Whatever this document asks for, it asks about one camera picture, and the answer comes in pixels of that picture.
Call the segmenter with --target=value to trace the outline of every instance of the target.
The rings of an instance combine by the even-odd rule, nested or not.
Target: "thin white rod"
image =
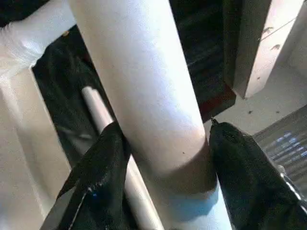
[[[82,89],[82,95],[98,131],[102,132],[108,124],[113,122],[113,119],[102,101],[99,92],[90,86],[86,86]],[[132,214],[139,227],[142,230],[164,230],[138,166],[132,156],[127,166],[124,190]]]

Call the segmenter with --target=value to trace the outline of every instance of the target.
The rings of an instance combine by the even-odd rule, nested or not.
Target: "white pipe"
[[[89,107],[98,131],[102,132],[107,125],[113,122],[113,119],[103,103],[99,92],[90,86],[86,86],[82,89],[82,95]],[[138,166],[132,156],[127,166],[124,190],[132,214],[140,229],[164,230]]]
[[[70,4],[135,159],[165,179],[203,154],[205,130],[168,1]],[[203,181],[185,182],[199,192]]]
[[[223,196],[204,200],[215,174],[168,0],[69,3],[164,227],[231,229]]]
[[[17,60],[19,69],[32,67],[46,47],[74,25],[67,1],[51,0],[26,19],[0,29],[1,52]]]

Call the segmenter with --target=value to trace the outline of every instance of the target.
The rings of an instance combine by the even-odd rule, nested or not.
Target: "white pvc pipe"
[[[98,131],[102,132],[107,125],[113,122],[113,119],[103,103],[99,92],[90,86],[86,86],[82,89],[82,95],[89,107]],[[132,156],[127,166],[124,190],[132,214],[140,229],[164,230],[138,166]]]
[[[230,230],[168,0],[69,1],[165,229]]]

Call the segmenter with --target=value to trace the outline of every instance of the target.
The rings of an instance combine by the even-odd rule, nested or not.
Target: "white pipe joint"
[[[51,0],[19,22],[0,28],[0,76],[35,65],[48,45],[75,25],[66,0]]]

